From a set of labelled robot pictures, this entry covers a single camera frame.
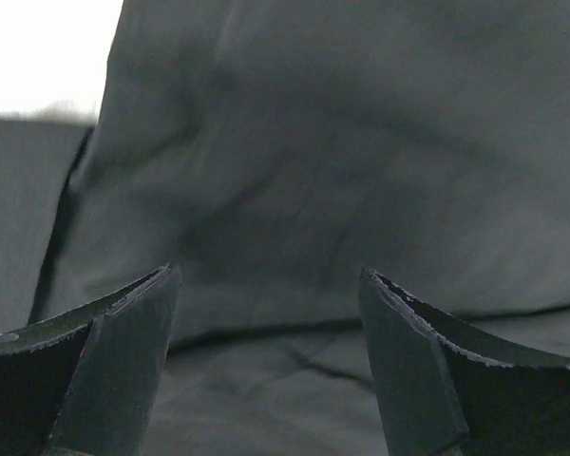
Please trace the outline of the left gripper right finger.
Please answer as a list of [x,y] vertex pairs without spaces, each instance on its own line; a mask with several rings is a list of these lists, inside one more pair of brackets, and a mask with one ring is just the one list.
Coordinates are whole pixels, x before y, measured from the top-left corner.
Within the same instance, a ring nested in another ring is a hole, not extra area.
[[570,455],[570,357],[477,329],[374,270],[358,302],[392,455]]

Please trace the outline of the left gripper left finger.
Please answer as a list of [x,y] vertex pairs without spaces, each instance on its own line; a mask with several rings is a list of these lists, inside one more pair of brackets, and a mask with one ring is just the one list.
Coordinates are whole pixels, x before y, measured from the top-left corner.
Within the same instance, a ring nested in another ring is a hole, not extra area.
[[139,455],[180,272],[0,334],[0,455]]

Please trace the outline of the black long sleeve shirt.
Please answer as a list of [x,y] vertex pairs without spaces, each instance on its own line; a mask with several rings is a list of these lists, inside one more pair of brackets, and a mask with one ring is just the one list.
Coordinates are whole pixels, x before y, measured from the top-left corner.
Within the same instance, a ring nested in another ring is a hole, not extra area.
[[392,455],[358,302],[570,357],[570,1],[123,1],[0,114],[0,334],[180,272],[139,455]]

